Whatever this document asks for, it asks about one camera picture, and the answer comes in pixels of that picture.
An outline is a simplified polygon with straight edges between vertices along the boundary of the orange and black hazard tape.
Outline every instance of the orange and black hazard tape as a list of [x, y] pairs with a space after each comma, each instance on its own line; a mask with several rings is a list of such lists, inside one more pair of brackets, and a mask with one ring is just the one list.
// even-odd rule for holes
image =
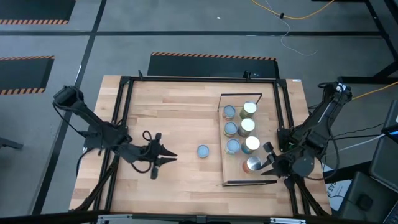
[[15, 90], [0, 90], [0, 95], [43, 93], [45, 88], [23, 88]]
[[68, 22], [63, 19], [0, 19], [3, 25], [65, 25]]
[[273, 61], [276, 61], [276, 58], [272, 58], [272, 57], [250, 57], [250, 56], [235, 56], [235, 55], [188, 54], [188, 53], [167, 53], [167, 52], [153, 52], [151, 55], [181, 56], [181, 57], [232, 58], [232, 59], [251, 59], [251, 60], [273, 60]]
[[0, 57], [0, 60], [55, 59], [54, 56]]

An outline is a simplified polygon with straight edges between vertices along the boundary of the cable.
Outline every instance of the cable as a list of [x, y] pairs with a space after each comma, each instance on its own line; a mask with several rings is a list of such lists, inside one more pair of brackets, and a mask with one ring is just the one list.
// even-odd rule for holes
[[[341, 95], [340, 95], [340, 97], [339, 97], [339, 99], [338, 99], [338, 101], [337, 101], [336, 104], [340, 103], [340, 101], [341, 101], [342, 98], [343, 98], [343, 93], [341, 93]], [[337, 109], [337, 106], [335, 106], [335, 107], [333, 108], [333, 110], [331, 111], [330, 114], [333, 114], [333, 113], [335, 112], [336, 109]], [[329, 131], [330, 138], [331, 138], [331, 140], [332, 140], [332, 142], [333, 142], [333, 145], [334, 145], [335, 151], [336, 151], [336, 167], [335, 167], [335, 169], [333, 170], [333, 172], [332, 172], [329, 176], [327, 176], [327, 177], [322, 177], [322, 178], [305, 177], [305, 178], [307, 178], [307, 179], [310, 179], [310, 180], [327, 180], [327, 179], [329, 179], [330, 177], [333, 177], [333, 176], [337, 173], [337, 170], [338, 170], [338, 168], [339, 168], [339, 166], [340, 166], [340, 155], [339, 155], [339, 150], [338, 150], [338, 146], [337, 146], [336, 140], [335, 140], [335, 138], [334, 138], [334, 136], [333, 136], [333, 133], [332, 133], [332, 131], [331, 131], [330, 120], [331, 120], [331, 116], [328, 117], [327, 125], [328, 125], [328, 131]], [[321, 154], [324, 154], [324, 153], [325, 153], [325, 149], [326, 149], [327, 147], [328, 147], [328, 144], [326, 144], [325, 147], [322, 149]]]
[[57, 107], [55, 106], [55, 103], [52, 103], [52, 106], [54, 107], [54, 109], [55, 109], [55, 111], [57, 112], [57, 114], [61, 117], [61, 119], [69, 125], [69, 127], [71, 127], [71, 128], [72, 128], [73, 130], [75, 130], [79, 135], [81, 135], [82, 137], [85, 138], [85, 136], [84, 136], [80, 131], [78, 131], [75, 127], [73, 127], [73, 126], [61, 115], [61, 113], [58, 111]]
[[347, 136], [347, 137], [342, 137], [342, 138], [336, 138], [335, 140], [342, 140], [342, 139], [349, 139], [349, 138], [368, 138], [368, 137], [376, 137], [376, 136], [379, 136], [379, 134], [370, 134], [370, 135], [365, 135], [365, 136]]
[[148, 167], [148, 169], [147, 169], [147, 170], [144, 170], [144, 171], [139, 170], [134, 164], [132, 164], [132, 163], [130, 163], [130, 164], [131, 164], [132, 168], [133, 168], [135, 171], [137, 171], [138, 173], [140, 173], [140, 174], [145, 174], [145, 173], [149, 172], [150, 168], [152, 168], [152, 163], [151, 163], [151, 162], [149, 162], [149, 167]]
[[347, 202], [351, 203], [351, 204], [354, 205], [356, 208], [358, 208], [360, 211], [362, 211], [363, 214], [364, 214], [364, 217], [365, 217], [365, 221], [368, 220], [368, 217], [366, 216], [366, 212], [365, 212], [364, 210], [360, 209], [354, 202], [352, 202], [351, 200], [348, 200], [346, 197], [341, 196], [341, 195], [334, 195], [334, 196], [329, 196], [329, 195], [328, 195], [328, 197], [329, 197], [329, 198], [335, 198], [335, 197], [341, 197], [341, 198], [343, 198], [343, 200], [346, 200]]
[[82, 159], [87, 153], [89, 153], [91, 150], [93, 150], [93, 149], [87, 149], [87, 150], [79, 157], [79, 159], [77, 160], [76, 176], [79, 174], [79, 168], [80, 168], [81, 159]]
[[[267, 4], [268, 4], [268, 6], [272, 9], [271, 5], [268, 3], [268, 0], [266, 0], [266, 2], [267, 2]], [[315, 55], [315, 54], [318, 52], [318, 50], [316, 50], [316, 51], [315, 51], [314, 53], [312, 53], [312, 54], [303, 54], [303, 53], [299, 52], [298, 50], [295, 50], [295, 49], [293, 49], [293, 48], [291, 48], [291, 47], [286, 46], [285, 43], [284, 43], [284, 41], [283, 41], [283, 39], [287, 36], [287, 34], [289, 34], [289, 32], [292, 30], [292, 28], [290, 28], [290, 26], [288, 25], [287, 22], [285, 22], [285, 21], [282, 20], [281, 18], [277, 17], [275, 13], [274, 13], [274, 16], [275, 16], [275, 18], [277, 18], [278, 20], [280, 20], [280, 21], [282, 21], [284, 24], [286, 24], [287, 27], [289, 28], [288, 31], [286, 32], [286, 34], [285, 34], [283, 37], [280, 38], [280, 42], [281, 42], [281, 44], [282, 44], [284, 47], [286, 47], [287, 49], [293, 50], [294, 52], [296, 52], [296, 53], [298, 53], [298, 54], [300, 54], [300, 55], [303, 55], [303, 56], [312, 56], [312, 55]]]
[[353, 100], [359, 99], [359, 98], [361, 98], [361, 97], [370, 95], [370, 94], [372, 94], [372, 93], [375, 93], [375, 92], [378, 92], [378, 91], [381, 91], [381, 90], [385, 90], [386, 88], [392, 87], [392, 86], [395, 85], [395, 84], [398, 84], [398, 82], [394, 82], [394, 83], [392, 83], [392, 84], [390, 84], [390, 85], [388, 85], [388, 86], [385, 86], [385, 87], [383, 87], [383, 88], [380, 88], [380, 89], [377, 89], [377, 90], [373, 90], [373, 91], [364, 93], [364, 94], [362, 94], [362, 95], [359, 95], [359, 96], [357, 96], [357, 97], [354, 97]]
[[[270, 9], [269, 9], [269, 8], [267, 8], [267, 7], [265, 7], [265, 6], [263, 6], [263, 5], [259, 4], [259, 3], [257, 3], [255, 0], [251, 0], [251, 1], [252, 1], [254, 4], [256, 4], [256, 5], [260, 6], [260, 7], [262, 7], [263, 9], [272, 12], [274, 15], [280, 16], [280, 14], [277, 13], [277, 12], [275, 12], [271, 7], [270, 7]], [[285, 16], [285, 15], [283, 15], [282, 18], [288, 18], [288, 19], [293, 19], [293, 20], [307, 19], [307, 18], [312, 17], [312, 16], [314, 16], [315, 14], [319, 13], [320, 11], [326, 9], [326, 8], [327, 8], [331, 3], [333, 3], [334, 1], [335, 1], [335, 0], [331, 0], [331, 1], [330, 1], [328, 4], [326, 4], [325, 6], [323, 6], [323, 7], [320, 8], [319, 10], [317, 10], [317, 11], [315, 11], [315, 12], [313, 12], [313, 13], [307, 15], [307, 16], [303, 16], [303, 17], [291, 17], [291, 16]]]
[[361, 145], [363, 145], [363, 144], [366, 144], [366, 143], [369, 143], [369, 142], [374, 141], [374, 140], [376, 140], [376, 139], [379, 139], [379, 138], [381, 138], [381, 137], [383, 137], [383, 136], [385, 136], [385, 134], [381, 134], [381, 135], [379, 135], [379, 136], [377, 136], [377, 137], [375, 137], [375, 138], [372, 138], [372, 139], [370, 139], [370, 140], [367, 140], [367, 141], [365, 141], [365, 142], [361, 142], [361, 143], [358, 143], [358, 144], [355, 144], [355, 145], [352, 145], [352, 146], [345, 147], [344, 149], [341, 149], [340, 152], [341, 152], [341, 151], [344, 151], [344, 150], [346, 150], [346, 149], [351, 149], [352, 147], [361, 146]]
[[365, 130], [369, 130], [369, 129], [372, 129], [372, 128], [377, 128], [378, 126], [382, 126], [382, 125], [384, 125], [384, 123], [375, 125], [375, 126], [370, 127], [370, 128], [364, 128], [364, 129], [359, 129], [359, 130], [355, 130], [355, 131], [347, 131], [346, 133], [338, 134], [338, 135], [336, 135], [335, 137], [342, 136], [342, 135], [345, 135], [345, 134], [353, 134], [353, 133], [356, 133], [356, 132], [358, 132], [358, 131], [365, 131]]

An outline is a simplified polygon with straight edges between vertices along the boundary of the gray floor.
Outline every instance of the gray floor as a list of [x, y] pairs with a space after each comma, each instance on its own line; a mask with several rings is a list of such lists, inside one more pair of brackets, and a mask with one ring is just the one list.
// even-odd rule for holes
[[[276, 11], [303, 16], [324, 3], [309, 0], [269, 0]], [[3, 30], [91, 30], [100, 0], [79, 0], [66, 26], [9, 26]], [[382, 1], [372, 1], [383, 25], [398, 49], [398, 25]], [[319, 15], [302, 21], [286, 20], [292, 30], [349, 31], [377, 30], [364, 4], [333, 3]], [[101, 31], [284, 31], [286, 26], [271, 13], [250, 0], [112, 0], [108, 1], [99, 26]], [[52, 95], [63, 85], [75, 81], [88, 37], [0, 37], [0, 57], [55, 55], [55, 63], [44, 94], [0, 96], [0, 136], [23, 142], [21, 151], [0, 151], [0, 216], [30, 212], [52, 150], [60, 119], [51, 107]], [[81, 84], [85, 101], [94, 108], [103, 75], [137, 75], [147, 71], [151, 52], [194, 52], [206, 54], [252, 55], [278, 58], [281, 78], [302, 79], [307, 103], [320, 101], [320, 82], [334, 81], [340, 75], [371, 76], [393, 59], [381, 38], [286, 37], [284, 42], [305, 54], [304, 57], [280, 43], [280, 37], [243, 36], [140, 36], [97, 37]], [[354, 95], [379, 88], [379, 85], [352, 85]], [[384, 122], [398, 87], [352, 101], [340, 113], [334, 134]], [[349, 123], [349, 130], [344, 129]], [[78, 129], [87, 125], [73, 117]], [[378, 129], [364, 134], [378, 133]], [[359, 142], [338, 142], [340, 148]], [[341, 153], [341, 166], [371, 159], [375, 142]], [[70, 129], [46, 199], [45, 213], [65, 212], [75, 184], [76, 161], [83, 139]], [[334, 167], [335, 156], [327, 163]]]

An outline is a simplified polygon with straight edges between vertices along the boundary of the wooden table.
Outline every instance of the wooden table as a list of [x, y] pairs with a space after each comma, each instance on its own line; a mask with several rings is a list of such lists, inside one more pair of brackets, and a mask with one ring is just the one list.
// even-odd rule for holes
[[[95, 113], [110, 121], [118, 92], [120, 76], [105, 76], [99, 91]], [[308, 116], [307, 104], [300, 80], [287, 80], [295, 125]], [[282, 180], [277, 184], [245, 187], [223, 187], [220, 130], [217, 104], [221, 93], [262, 93], [259, 105], [267, 108], [259, 132], [263, 141], [270, 141], [279, 153], [278, 128], [272, 85], [263, 83], [204, 83], [204, 82], [134, 82], [127, 124], [133, 144], [147, 144], [142, 132], [162, 133], [161, 143], [178, 154], [178, 160], [159, 169], [159, 177], [139, 174], [120, 160], [111, 212], [157, 214], [207, 214], [245, 216], [291, 216], [289, 192]], [[284, 122], [287, 117], [282, 89], [279, 91]], [[210, 155], [198, 158], [196, 149], [206, 144]], [[100, 176], [103, 157], [96, 151], [87, 154], [80, 166], [70, 208], [79, 206], [93, 190]], [[146, 169], [147, 163], [136, 162]], [[316, 161], [312, 177], [322, 177]], [[324, 181], [306, 180], [306, 185], [324, 210], [331, 212]], [[108, 188], [105, 187], [100, 208]], [[298, 208], [303, 213], [302, 200], [296, 188]]]

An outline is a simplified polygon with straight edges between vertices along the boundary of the black floor mat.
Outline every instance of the black floor mat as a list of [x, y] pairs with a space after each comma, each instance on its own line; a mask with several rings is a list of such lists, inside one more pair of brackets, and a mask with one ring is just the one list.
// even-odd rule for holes
[[166, 52], [152, 53], [147, 75], [241, 78], [244, 71], [252, 78], [279, 78], [275, 58]]
[[67, 24], [75, 0], [0, 0], [0, 24]]
[[0, 58], [0, 95], [43, 93], [54, 56]]

